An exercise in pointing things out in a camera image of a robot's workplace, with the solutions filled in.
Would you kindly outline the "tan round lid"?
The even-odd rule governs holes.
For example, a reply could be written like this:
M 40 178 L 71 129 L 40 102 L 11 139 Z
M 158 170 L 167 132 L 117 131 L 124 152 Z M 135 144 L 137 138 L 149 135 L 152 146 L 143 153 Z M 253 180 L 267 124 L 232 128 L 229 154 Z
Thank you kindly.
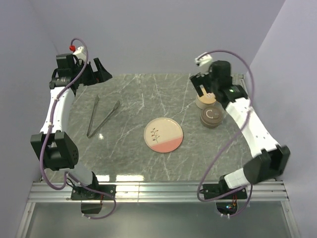
M 207 93 L 201 97 L 197 95 L 196 98 L 198 102 L 206 105 L 214 104 L 216 102 L 215 95 L 213 93 Z

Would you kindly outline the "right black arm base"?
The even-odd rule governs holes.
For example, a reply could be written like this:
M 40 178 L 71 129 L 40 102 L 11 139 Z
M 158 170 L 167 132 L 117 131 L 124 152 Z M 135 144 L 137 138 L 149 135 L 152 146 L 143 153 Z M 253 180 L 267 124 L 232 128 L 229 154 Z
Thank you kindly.
M 222 217 L 230 218 L 241 213 L 249 205 L 251 199 L 245 187 L 234 193 L 231 193 L 232 191 L 233 189 L 229 189 L 225 183 L 223 185 L 205 183 L 200 194 L 204 196 L 204 200 L 221 196 L 220 201 L 215 203 L 216 210 Z M 246 199 L 246 203 L 239 209 L 238 200 L 241 199 Z

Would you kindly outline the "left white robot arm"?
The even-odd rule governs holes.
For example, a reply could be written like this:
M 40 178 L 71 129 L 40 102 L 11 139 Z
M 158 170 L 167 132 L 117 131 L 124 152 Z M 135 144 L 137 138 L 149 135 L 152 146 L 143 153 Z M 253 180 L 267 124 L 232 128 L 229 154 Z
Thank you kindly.
M 40 162 L 40 170 L 45 182 L 53 189 L 45 170 L 62 171 L 63 178 L 72 179 L 83 187 L 88 199 L 100 194 L 96 175 L 79 163 L 79 151 L 67 134 L 68 118 L 79 85 L 90 86 L 103 83 L 112 75 L 103 67 L 99 58 L 94 59 L 97 70 L 93 71 L 87 56 L 82 53 L 61 54 L 56 56 L 57 68 L 49 82 L 50 105 L 45 123 L 40 133 L 31 136 L 32 148 Z

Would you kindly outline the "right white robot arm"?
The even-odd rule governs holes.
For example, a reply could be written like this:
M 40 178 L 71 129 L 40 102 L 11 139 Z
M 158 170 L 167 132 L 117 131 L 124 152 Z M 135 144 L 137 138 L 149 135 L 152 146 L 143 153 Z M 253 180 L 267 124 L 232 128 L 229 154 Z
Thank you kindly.
M 267 131 L 251 105 L 251 98 L 241 85 L 234 85 L 231 64 L 213 61 L 210 56 L 196 59 L 200 72 L 190 80 L 198 93 L 213 93 L 223 109 L 233 118 L 246 139 L 252 159 L 242 168 L 222 176 L 216 189 L 209 190 L 210 200 L 230 198 L 249 185 L 274 179 L 284 173 L 290 149 L 281 146 Z

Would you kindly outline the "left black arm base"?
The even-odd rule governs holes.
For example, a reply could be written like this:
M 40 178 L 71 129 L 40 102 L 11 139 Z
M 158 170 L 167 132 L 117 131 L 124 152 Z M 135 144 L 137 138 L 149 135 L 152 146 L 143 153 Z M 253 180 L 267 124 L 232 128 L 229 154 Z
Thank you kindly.
M 71 201 L 81 202 L 81 213 L 92 220 L 106 218 L 112 215 L 116 209 L 116 185 L 114 184 L 100 184 L 97 186 L 74 186 L 72 189 Z M 101 217 L 92 217 L 98 215 L 104 207 L 104 202 L 113 202 L 113 208 Z

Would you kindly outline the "dark brown round lid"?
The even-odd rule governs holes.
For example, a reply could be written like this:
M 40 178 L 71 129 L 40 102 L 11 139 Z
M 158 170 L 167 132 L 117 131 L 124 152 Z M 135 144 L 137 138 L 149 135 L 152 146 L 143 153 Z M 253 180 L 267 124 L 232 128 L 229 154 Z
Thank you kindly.
M 201 112 L 200 117 L 210 119 L 223 119 L 221 110 L 216 106 L 207 106 Z

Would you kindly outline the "round metal tin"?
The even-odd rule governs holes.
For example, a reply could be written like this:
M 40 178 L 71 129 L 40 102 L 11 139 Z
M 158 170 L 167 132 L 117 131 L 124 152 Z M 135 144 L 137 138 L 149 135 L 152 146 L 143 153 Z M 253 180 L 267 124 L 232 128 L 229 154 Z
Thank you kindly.
M 198 107 L 198 108 L 200 108 L 201 110 L 203 110 L 204 108 L 206 108 L 207 106 L 211 106 L 211 105 L 214 105 L 214 104 L 209 104 L 209 105 L 206 105 L 206 104 L 202 104 L 202 103 L 200 103 L 200 102 L 198 102 L 197 101 L 197 98 L 195 99 L 195 103 L 196 103 L 196 106 Z
M 210 119 L 204 117 L 200 117 L 200 121 L 202 125 L 207 128 L 216 128 L 222 123 L 222 119 Z

